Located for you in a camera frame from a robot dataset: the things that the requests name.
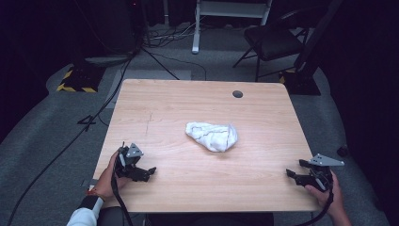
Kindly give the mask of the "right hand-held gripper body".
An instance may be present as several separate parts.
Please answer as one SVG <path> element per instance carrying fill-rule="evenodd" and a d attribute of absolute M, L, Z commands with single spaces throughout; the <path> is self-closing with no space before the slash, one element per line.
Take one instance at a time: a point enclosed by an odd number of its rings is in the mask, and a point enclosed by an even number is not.
<path fill-rule="evenodd" d="M 322 191 L 328 191 L 333 185 L 331 167 L 343 167 L 344 162 L 328 156 L 317 154 L 308 161 L 310 175 L 315 179 L 315 187 Z"/>

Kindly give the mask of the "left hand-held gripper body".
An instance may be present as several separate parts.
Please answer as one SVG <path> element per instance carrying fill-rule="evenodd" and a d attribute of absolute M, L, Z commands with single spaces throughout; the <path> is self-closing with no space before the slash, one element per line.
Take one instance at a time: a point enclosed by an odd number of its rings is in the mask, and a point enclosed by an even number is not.
<path fill-rule="evenodd" d="M 140 173 L 136 163 L 143 155 L 143 152 L 132 143 L 130 146 L 123 145 L 119 148 L 119 155 L 117 157 L 117 163 L 115 172 L 119 177 L 130 178 L 134 181 L 135 176 L 144 175 Z"/>

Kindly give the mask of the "white stitched cloth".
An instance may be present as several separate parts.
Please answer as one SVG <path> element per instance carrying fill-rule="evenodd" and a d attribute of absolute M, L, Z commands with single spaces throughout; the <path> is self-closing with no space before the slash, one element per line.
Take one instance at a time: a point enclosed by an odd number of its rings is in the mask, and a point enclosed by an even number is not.
<path fill-rule="evenodd" d="M 214 153 L 224 153 L 238 141 L 237 131 L 231 124 L 191 121 L 186 124 L 185 133 Z"/>

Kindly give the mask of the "person's right hand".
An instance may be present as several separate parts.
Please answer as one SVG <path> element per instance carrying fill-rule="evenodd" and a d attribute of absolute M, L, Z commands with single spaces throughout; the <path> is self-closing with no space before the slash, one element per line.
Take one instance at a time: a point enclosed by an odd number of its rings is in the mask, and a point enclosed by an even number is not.
<path fill-rule="evenodd" d="M 333 198 L 332 198 L 332 203 L 330 204 L 327 210 L 327 214 L 330 217 L 335 217 L 344 212 L 343 195 L 336 174 L 334 172 L 331 172 L 331 174 L 333 180 L 333 188 L 332 188 Z M 328 191 L 321 192 L 314 186 L 310 185 L 305 186 L 305 189 L 318 201 L 321 207 L 324 207 L 327 204 L 327 199 L 329 197 Z"/>

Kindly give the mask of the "person's left hand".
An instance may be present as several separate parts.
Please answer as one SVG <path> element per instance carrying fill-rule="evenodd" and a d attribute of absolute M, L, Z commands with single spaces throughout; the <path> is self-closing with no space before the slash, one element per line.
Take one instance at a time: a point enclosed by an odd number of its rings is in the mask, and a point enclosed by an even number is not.
<path fill-rule="evenodd" d="M 105 168 L 97 184 L 92 188 L 96 195 L 100 196 L 103 200 L 110 199 L 114 196 L 111 179 L 114 176 L 114 164 L 118 156 L 118 153 L 113 153 L 111 156 L 108 166 Z"/>

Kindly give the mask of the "red wristband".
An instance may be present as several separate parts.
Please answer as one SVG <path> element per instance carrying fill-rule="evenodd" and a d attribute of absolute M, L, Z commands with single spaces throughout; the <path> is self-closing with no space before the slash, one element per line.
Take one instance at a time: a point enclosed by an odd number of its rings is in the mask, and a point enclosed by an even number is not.
<path fill-rule="evenodd" d="M 97 197 L 99 197 L 103 202 L 106 201 L 105 197 L 102 196 L 101 194 L 99 194 L 99 193 L 96 191 L 95 188 L 88 189 L 88 190 L 86 191 L 86 195 L 87 195 L 87 196 L 97 196 Z"/>

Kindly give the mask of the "black slanted stand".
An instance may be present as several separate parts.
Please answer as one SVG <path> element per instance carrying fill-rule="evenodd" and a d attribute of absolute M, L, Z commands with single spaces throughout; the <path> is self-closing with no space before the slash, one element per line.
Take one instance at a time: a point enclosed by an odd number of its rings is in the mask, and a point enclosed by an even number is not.
<path fill-rule="evenodd" d="M 332 0 L 326 14 L 321 18 L 311 34 L 303 52 L 295 61 L 298 66 L 293 73 L 287 71 L 279 74 L 279 81 L 291 95 L 320 95 L 313 75 L 321 61 L 319 53 L 320 41 L 343 0 Z"/>

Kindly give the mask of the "yellow black striped stand base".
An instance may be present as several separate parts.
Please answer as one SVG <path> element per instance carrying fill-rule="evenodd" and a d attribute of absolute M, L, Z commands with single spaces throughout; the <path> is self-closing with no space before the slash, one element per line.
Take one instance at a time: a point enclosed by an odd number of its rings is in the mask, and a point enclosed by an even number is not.
<path fill-rule="evenodd" d="M 71 66 L 63 76 L 56 90 L 88 93 L 98 92 L 104 72 L 105 68 L 101 67 L 93 66 L 82 69 Z"/>

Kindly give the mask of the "dark curtain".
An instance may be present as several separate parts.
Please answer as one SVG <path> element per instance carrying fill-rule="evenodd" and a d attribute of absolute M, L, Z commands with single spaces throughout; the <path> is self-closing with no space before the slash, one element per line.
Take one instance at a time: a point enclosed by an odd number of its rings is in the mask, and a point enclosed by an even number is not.
<path fill-rule="evenodd" d="M 399 0 L 343 0 L 320 44 L 349 152 L 399 226 Z"/>
<path fill-rule="evenodd" d="M 49 4 L 0 0 L 0 143 L 48 95 L 47 79 L 69 62 Z"/>

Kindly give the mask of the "black folding chair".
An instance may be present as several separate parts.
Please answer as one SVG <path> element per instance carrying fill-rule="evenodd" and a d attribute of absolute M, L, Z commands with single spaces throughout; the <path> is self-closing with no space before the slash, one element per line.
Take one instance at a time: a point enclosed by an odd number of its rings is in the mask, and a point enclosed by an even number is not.
<path fill-rule="evenodd" d="M 280 16 L 276 21 L 251 27 L 245 30 L 244 37 L 249 48 L 233 64 L 235 68 L 244 59 L 255 57 L 256 72 L 255 81 L 258 81 L 263 74 L 260 74 L 262 61 L 289 57 L 299 54 L 305 47 L 310 26 L 305 20 L 310 14 L 310 9 L 296 9 Z"/>

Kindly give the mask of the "dark equipment cabinet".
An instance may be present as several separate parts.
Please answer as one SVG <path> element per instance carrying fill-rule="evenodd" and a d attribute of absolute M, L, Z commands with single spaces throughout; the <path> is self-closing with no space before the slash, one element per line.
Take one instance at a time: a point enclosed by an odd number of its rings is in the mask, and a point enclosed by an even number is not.
<path fill-rule="evenodd" d="M 145 25 L 140 0 L 82 0 L 88 4 L 88 26 L 107 56 L 135 57 Z"/>

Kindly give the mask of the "white desk frame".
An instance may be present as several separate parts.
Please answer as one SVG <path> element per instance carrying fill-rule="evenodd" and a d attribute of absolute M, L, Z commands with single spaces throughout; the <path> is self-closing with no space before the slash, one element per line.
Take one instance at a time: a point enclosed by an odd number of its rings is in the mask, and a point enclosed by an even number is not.
<path fill-rule="evenodd" d="M 265 3 L 235 3 L 217 2 L 212 0 L 197 0 L 195 9 L 195 31 L 191 52 L 195 55 L 200 51 L 200 19 L 202 16 L 223 16 L 260 19 L 265 24 L 273 0 Z"/>

